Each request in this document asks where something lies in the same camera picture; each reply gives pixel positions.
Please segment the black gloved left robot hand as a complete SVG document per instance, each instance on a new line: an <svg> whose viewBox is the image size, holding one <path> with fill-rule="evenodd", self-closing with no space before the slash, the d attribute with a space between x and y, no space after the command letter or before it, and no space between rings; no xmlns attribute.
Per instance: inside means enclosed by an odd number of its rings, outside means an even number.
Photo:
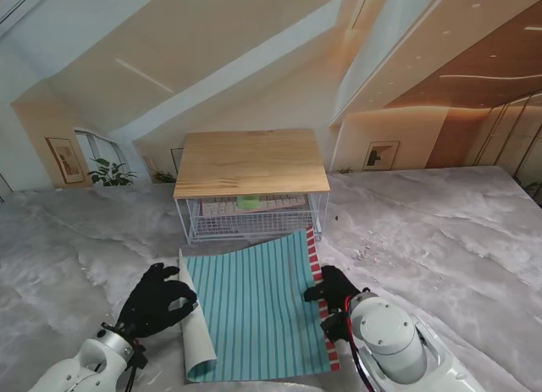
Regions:
<svg viewBox="0 0 542 392"><path fill-rule="evenodd" d="M197 297L186 283L173 279L179 272L175 266L153 264L130 292L114 327L129 337L146 338L189 316Z"/></svg>

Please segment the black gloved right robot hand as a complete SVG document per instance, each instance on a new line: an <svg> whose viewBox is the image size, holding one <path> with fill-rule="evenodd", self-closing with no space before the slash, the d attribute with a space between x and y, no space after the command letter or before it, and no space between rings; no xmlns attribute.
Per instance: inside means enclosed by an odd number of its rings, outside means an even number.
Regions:
<svg viewBox="0 0 542 392"><path fill-rule="evenodd" d="M306 302L325 301L328 314L343 310L347 299L362 292L337 267L321 267L321 282L308 288L303 293Z"/></svg>

